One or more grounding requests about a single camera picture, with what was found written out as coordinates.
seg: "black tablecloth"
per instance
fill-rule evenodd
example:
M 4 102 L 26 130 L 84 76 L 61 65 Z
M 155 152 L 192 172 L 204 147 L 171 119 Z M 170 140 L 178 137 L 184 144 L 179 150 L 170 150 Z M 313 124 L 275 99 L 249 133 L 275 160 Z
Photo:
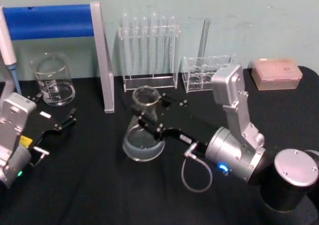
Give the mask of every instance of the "black tablecloth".
M 257 90 L 245 70 L 251 121 L 264 134 L 265 147 L 319 150 L 319 78 L 301 67 L 296 90 Z M 46 138 L 41 147 L 49 157 L 24 172 L 1 198 L 4 225 L 307 225 L 318 215 L 306 197 L 290 213 L 264 205 L 258 187 L 213 168 L 209 191 L 194 194 L 180 178 L 185 146 L 169 139 L 155 160 L 138 163 L 122 151 L 131 119 L 132 92 L 123 92 L 115 79 L 114 114 L 104 114 L 99 79 L 75 79 L 76 97 L 61 108 L 38 105 L 63 119 L 76 106 L 77 124 L 62 136 Z M 37 92 L 35 82 L 22 82 L 24 95 Z M 189 109 L 203 120 L 227 126 L 226 116 L 212 92 L 186 94 Z M 186 166 L 187 179 L 205 186 L 207 174 L 195 164 Z

